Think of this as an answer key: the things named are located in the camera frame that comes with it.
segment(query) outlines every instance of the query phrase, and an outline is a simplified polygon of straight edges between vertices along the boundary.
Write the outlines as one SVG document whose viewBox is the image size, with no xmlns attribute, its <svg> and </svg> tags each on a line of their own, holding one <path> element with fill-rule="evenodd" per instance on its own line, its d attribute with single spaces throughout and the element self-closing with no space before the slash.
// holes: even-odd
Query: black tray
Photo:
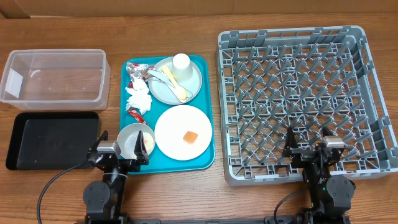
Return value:
<svg viewBox="0 0 398 224">
<path fill-rule="evenodd" d="M 100 134 L 95 112 L 39 112 L 16 116 L 6 167 L 67 169 L 81 163 Z M 79 169 L 90 168 L 84 165 Z"/>
</svg>

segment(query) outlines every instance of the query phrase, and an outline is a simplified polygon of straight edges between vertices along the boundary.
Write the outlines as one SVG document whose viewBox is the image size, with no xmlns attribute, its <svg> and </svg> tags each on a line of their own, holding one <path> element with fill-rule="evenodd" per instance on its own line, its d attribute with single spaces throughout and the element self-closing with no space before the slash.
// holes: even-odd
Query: white cup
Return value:
<svg viewBox="0 0 398 224">
<path fill-rule="evenodd" d="M 172 73 L 176 81 L 183 81 L 192 76 L 192 63 L 186 54 L 177 54 L 173 57 Z"/>
</svg>

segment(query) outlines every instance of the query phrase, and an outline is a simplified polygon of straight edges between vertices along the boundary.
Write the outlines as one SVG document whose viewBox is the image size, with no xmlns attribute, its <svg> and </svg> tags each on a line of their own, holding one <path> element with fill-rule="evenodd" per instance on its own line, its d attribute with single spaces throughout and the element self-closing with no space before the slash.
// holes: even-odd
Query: orange food piece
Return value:
<svg viewBox="0 0 398 224">
<path fill-rule="evenodd" d="M 198 137 L 197 133 L 187 131 L 187 133 L 185 133 L 185 135 L 184 135 L 184 138 L 182 138 L 182 139 L 184 139 L 184 141 L 186 141 L 189 144 L 193 144 L 195 142 L 195 140 L 197 139 L 197 137 Z"/>
</svg>

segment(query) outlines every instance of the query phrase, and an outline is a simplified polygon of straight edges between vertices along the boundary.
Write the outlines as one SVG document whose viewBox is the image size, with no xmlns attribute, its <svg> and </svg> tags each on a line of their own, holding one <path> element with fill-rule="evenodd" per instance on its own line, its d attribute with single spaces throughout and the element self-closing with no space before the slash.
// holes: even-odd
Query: red wrapper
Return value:
<svg viewBox="0 0 398 224">
<path fill-rule="evenodd" d="M 129 113 L 129 115 L 131 115 L 133 118 L 135 118 L 138 123 L 147 125 L 144 118 L 141 116 L 141 114 L 138 113 L 138 111 L 136 111 L 136 109 L 131 108 L 127 112 Z"/>
</svg>

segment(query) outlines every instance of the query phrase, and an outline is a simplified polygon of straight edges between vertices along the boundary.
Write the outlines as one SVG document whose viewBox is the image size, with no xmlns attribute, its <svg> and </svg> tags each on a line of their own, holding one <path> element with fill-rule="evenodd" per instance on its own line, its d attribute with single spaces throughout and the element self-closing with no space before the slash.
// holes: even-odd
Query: yellow utensil handle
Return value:
<svg viewBox="0 0 398 224">
<path fill-rule="evenodd" d="M 170 71 L 169 67 L 167 65 L 162 66 L 162 71 L 166 74 L 167 78 L 173 83 L 174 88 L 178 86 L 177 82 L 175 81 L 172 72 Z"/>
</svg>

